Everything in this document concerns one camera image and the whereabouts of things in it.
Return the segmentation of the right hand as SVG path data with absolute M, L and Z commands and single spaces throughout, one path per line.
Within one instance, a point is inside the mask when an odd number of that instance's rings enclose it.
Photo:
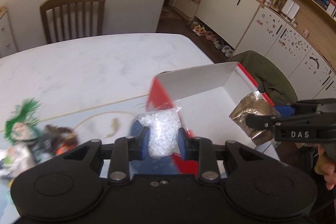
M 316 174 L 323 175 L 328 190 L 335 187 L 335 163 L 328 158 L 325 147 L 318 145 L 318 160 L 314 167 Z

